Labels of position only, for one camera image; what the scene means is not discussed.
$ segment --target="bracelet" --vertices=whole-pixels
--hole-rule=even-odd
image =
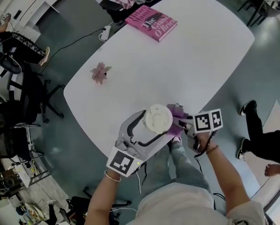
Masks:
[[[115,182],[121,182],[121,178],[119,180],[113,179],[109,175],[107,175],[107,171],[104,171],[104,175]]]
[[[212,148],[211,150],[207,151],[206,154],[209,155],[211,152],[215,151],[219,146],[216,145],[216,147]]]

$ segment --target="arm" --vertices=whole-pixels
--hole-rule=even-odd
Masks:
[[[107,171],[107,175],[115,180],[120,179],[120,175],[111,169]],[[91,198],[85,225],[109,225],[108,216],[115,201],[117,187],[118,182],[104,176]]]
[[[209,134],[205,133],[198,135],[203,147],[206,145],[208,137]],[[250,199],[247,196],[239,173],[226,156],[220,151],[219,147],[217,147],[215,143],[211,142],[207,153],[219,185],[226,198],[227,213],[231,209],[243,203],[249,202]]]
[[[280,164],[268,164],[265,169],[265,176],[272,177],[280,174]]]
[[[4,22],[4,24],[0,25],[0,33],[5,32],[8,28],[8,22],[10,21],[10,16],[8,16]]]

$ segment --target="pink flower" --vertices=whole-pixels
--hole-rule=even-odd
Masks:
[[[97,65],[97,68],[94,68],[93,70],[91,70],[91,73],[93,73],[92,75],[92,79],[96,82],[96,83],[100,83],[102,84],[103,80],[107,79],[106,77],[106,73],[108,72],[108,70],[110,70],[112,67],[105,67],[103,62],[100,62]]]

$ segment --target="gray floor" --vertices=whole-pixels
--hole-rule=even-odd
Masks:
[[[244,23],[252,15],[253,9],[236,12],[242,4],[241,1],[219,1],[236,13]],[[60,47],[112,21],[95,0],[63,0],[57,9],[60,14],[52,12],[42,22],[42,36],[38,40],[41,47],[50,46],[52,54]],[[255,35],[255,43],[238,68],[204,108],[221,108],[225,126],[218,132],[215,140],[240,172],[250,196],[257,192],[259,185],[246,163],[235,158],[241,137],[248,136],[245,119],[237,115],[237,110],[240,104],[255,99],[259,104],[259,115],[262,121],[265,121],[274,101],[277,99],[280,103],[280,22],[276,18],[268,18],[251,30]],[[60,52],[44,72],[44,78],[52,80],[51,87],[56,84],[66,85],[102,44],[96,34]],[[69,196],[83,195],[82,189],[85,186],[95,188],[99,183],[105,170],[106,157],[80,128],[67,106],[62,91],[55,94],[52,103],[65,114],[65,118],[61,120],[48,111],[50,123],[42,127],[37,141],[38,149],[45,153],[53,177],[64,191]],[[192,159],[193,153],[189,149],[187,152],[193,164],[197,166]],[[213,191],[220,192],[207,158],[202,157],[201,164]],[[144,177],[143,170],[140,171],[140,176]],[[123,179],[119,186],[118,198],[131,200],[133,208],[137,207],[139,192],[135,175]],[[224,212],[224,203],[219,198],[215,199],[219,210]],[[121,224],[132,220],[134,215],[132,210],[123,210]]]

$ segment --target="pink book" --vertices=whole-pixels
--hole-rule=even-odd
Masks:
[[[160,42],[173,28],[177,21],[148,6],[141,6],[125,22]]]

